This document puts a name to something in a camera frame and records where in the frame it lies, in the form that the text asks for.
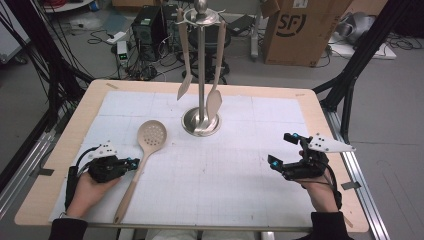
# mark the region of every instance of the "wooden table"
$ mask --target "wooden table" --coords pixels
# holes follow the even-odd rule
[[[19,225],[50,225],[50,213],[56,203],[69,166],[75,159],[87,131],[96,117],[105,95],[109,91],[139,91],[156,93],[175,93],[179,83],[155,83],[133,81],[96,80],[91,83],[81,103],[69,121],[65,131],[51,153],[45,168],[54,169],[52,176],[39,176],[24,203],[19,209],[15,222]],[[205,86],[209,92],[210,85]],[[300,104],[306,127],[310,133],[332,136],[327,121],[322,113],[319,101],[312,90],[266,88],[247,86],[219,86],[222,95],[240,95],[266,98],[296,99]],[[192,84],[188,93],[197,94],[198,85]],[[339,184],[350,182],[350,178],[340,154],[327,154]],[[363,213],[357,195],[353,189],[344,191],[342,211],[345,215],[349,232],[368,231],[368,222]]]

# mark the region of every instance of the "hand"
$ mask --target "hand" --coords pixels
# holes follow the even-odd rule
[[[120,178],[116,178],[107,183],[98,183],[87,172],[81,174],[74,198],[68,207],[66,215],[82,218],[119,180]]]
[[[330,179],[328,169],[325,170],[324,175],[327,179]],[[317,212],[338,212],[333,190],[328,185],[324,175],[316,178],[298,179],[296,182],[306,188],[311,198],[312,206]]]

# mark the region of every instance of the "concrete floor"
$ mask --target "concrete floor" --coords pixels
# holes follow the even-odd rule
[[[122,26],[126,30],[130,20]],[[106,44],[90,45],[89,32],[68,35],[74,55],[95,77],[116,71],[114,55]],[[360,75],[353,98],[350,141],[391,239],[418,240],[424,236],[424,193],[419,190],[424,165],[421,162],[424,135],[423,50],[393,49],[395,60],[372,60]],[[249,57],[250,41],[233,38],[225,49],[231,73],[228,84],[288,88],[314,88],[337,76],[348,60],[332,56],[323,68],[272,66]],[[327,63],[322,59],[318,65]],[[165,71],[157,65],[158,71]],[[183,67],[159,75],[154,81],[181,82]],[[47,98],[32,64],[0,66],[0,170],[13,157],[23,140],[47,109]],[[0,221],[1,239],[47,239],[49,228],[17,226],[14,215],[33,178],[27,182]],[[89,229],[86,239],[115,239],[115,230]],[[276,233],[276,239],[302,234]],[[373,239],[370,233],[352,234],[355,239]]]

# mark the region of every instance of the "sf box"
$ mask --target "sf box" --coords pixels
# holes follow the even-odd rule
[[[262,45],[265,64],[317,65],[352,0],[268,0]]]

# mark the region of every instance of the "power strip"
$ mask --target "power strip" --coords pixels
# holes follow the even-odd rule
[[[106,40],[108,43],[116,43],[117,41],[119,41],[119,39],[121,39],[123,36],[125,36],[126,33],[124,32],[118,32],[117,34],[113,35],[113,38],[109,38],[108,40]]]

